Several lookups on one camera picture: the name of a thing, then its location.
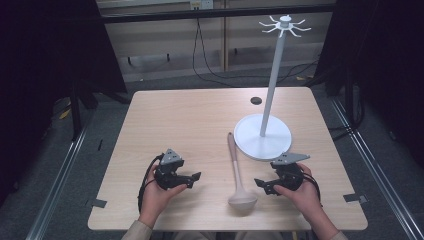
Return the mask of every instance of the round base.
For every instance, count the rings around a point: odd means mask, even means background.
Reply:
[[[280,119],[269,116],[265,136],[261,137],[263,114],[248,115],[234,129],[234,139],[247,156],[267,161],[286,152],[291,144],[291,133]]]

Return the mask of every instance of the white stand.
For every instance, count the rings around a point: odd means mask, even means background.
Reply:
[[[284,42],[286,39],[284,31],[288,30],[295,37],[300,37],[291,29],[295,28],[301,31],[310,30],[310,28],[300,29],[294,27],[293,23],[290,23],[291,17],[288,15],[281,17],[280,21],[275,21],[271,16],[270,18],[275,24],[260,24],[263,26],[275,26],[275,28],[264,32],[269,33],[276,29],[281,30],[281,32],[275,48],[264,114],[248,115],[241,119],[234,129],[234,139],[237,146],[244,154],[256,160],[270,160],[276,158],[290,148],[291,133],[289,128],[280,119],[270,116],[272,99],[274,98],[278,71],[280,69]]]

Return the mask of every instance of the wooden table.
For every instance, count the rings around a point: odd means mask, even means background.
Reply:
[[[258,196],[248,215],[233,210],[227,199],[235,191],[227,134],[243,117],[263,113],[267,89],[199,89],[137,92],[128,110],[98,193],[105,208],[93,207],[93,230],[125,230],[138,218],[137,195],[151,160],[172,148],[184,160],[180,175],[202,172],[192,189],[175,197],[159,217],[155,230],[239,231],[309,230],[293,204],[282,196],[265,195],[254,178],[277,178],[267,162],[238,150],[245,188]],[[253,105],[252,97],[263,99]],[[322,204],[341,230],[362,230],[367,220],[359,203],[346,203],[354,190],[309,88],[277,88],[271,114],[292,134],[291,152],[311,155],[311,168],[321,189]]]

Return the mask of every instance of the hand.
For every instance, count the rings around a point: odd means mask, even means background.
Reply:
[[[156,168],[157,165],[153,165],[148,174],[147,182],[153,181],[150,182],[144,190],[143,205],[140,210],[140,217],[138,218],[140,222],[143,222],[150,228],[153,228],[157,218],[166,208],[169,201],[187,188],[187,185],[181,184],[168,190],[162,189],[156,181],[154,181],[154,170]]]
[[[304,173],[312,176],[311,169],[300,163],[298,165]],[[339,232],[322,209],[317,190],[311,182],[304,181],[296,191],[279,185],[275,185],[274,190],[293,202],[319,239],[331,239]]]

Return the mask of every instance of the wooden handle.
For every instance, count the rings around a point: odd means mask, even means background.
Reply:
[[[234,135],[231,132],[228,133],[228,147],[230,148],[232,161],[236,162],[237,161],[236,142],[234,141]]]

